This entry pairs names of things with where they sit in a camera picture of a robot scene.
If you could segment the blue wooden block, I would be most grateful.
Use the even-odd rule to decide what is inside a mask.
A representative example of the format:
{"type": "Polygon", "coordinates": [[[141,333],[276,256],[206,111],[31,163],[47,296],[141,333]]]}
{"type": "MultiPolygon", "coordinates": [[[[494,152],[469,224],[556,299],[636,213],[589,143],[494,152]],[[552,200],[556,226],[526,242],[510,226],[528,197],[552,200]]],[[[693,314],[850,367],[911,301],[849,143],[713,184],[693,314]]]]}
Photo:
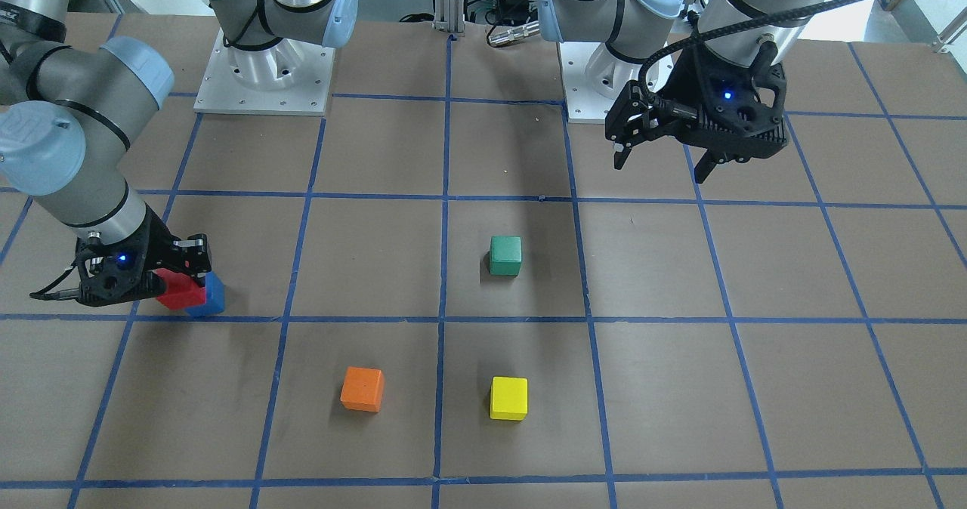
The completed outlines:
{"type": "Polygon", "coordinates": [[[224,284],[214,272],[205,275],[205,296],[201,304],[184,309],[192,317],[207,317],[223,313],[225,310],[224,284]]]}

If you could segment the red wooden block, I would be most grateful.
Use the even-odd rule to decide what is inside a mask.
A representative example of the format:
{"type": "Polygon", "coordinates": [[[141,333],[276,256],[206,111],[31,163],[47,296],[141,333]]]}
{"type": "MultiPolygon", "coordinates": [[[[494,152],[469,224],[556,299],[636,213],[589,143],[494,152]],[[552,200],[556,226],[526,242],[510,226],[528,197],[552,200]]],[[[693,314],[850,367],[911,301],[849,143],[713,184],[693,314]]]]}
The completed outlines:
{"type": "Polygon", "coordinates": [[[206,303],[206,288],[196,279],[183,273],[159,268],[154,273],[165,283],[165,290],[156,301],[170,310],[186,310],[206,303]]]}

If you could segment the orange wooden block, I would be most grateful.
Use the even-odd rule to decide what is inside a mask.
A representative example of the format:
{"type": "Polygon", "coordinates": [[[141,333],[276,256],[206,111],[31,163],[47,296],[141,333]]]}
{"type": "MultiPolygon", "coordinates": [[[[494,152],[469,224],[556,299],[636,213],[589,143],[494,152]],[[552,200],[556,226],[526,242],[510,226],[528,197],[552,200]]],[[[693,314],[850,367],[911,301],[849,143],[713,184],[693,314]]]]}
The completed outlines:
{"type": "Polygon", "coordinates": [[[341,403],[353,412],[378,413],[382,409],[384,389],[383,371],[349,366],[343,376],[341,403]]]}

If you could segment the green wooden block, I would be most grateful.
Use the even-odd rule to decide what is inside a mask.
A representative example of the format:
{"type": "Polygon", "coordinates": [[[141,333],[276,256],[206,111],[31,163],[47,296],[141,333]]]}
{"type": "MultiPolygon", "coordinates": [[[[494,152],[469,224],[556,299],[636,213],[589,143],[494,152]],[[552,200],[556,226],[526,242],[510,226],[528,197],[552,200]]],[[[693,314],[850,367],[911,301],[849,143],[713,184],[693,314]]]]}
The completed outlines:
{"type": "Polygon", "coordinates": [[[518,235],[493,235],[488,251],[488,272],[495,277],[517,277],[523,262],[522,239],[518,235]]]}

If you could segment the yellow wooden block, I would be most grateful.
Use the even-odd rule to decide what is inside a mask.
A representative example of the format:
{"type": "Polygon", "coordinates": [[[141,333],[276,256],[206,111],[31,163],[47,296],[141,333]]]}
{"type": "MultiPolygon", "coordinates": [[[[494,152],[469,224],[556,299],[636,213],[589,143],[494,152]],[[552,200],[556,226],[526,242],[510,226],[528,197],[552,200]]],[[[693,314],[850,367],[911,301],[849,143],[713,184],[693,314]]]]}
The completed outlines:
{"type": "Polygon", "coordinates": [[[488,416],[493,420],[522,421],[529,412],[529,381],[514,376],[493,376],[488,416]]]}

